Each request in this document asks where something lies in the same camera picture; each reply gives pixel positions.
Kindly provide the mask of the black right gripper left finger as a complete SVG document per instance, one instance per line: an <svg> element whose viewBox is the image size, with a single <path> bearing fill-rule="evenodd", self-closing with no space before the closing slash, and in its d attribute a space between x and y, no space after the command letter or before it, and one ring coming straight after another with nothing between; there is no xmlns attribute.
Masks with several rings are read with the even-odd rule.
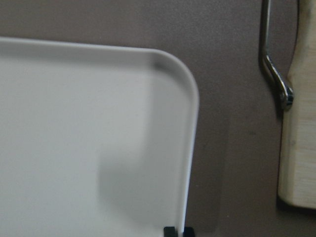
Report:
<svg viewBox="0 0 316 237"><path fill-rule="evenodd" d="M176 237L175 227L164 227L163 228L163 236L164 237Z"/></svg>

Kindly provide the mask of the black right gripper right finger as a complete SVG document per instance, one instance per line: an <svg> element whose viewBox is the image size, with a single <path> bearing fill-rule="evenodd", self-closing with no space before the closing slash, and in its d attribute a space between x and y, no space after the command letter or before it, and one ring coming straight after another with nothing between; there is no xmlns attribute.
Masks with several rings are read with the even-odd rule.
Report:
<svg viewBox="0 0 316 237"><path fill-rule="evenodd" d="M195 231L192 227L184 228L184 237L195 237Z"/></svg>

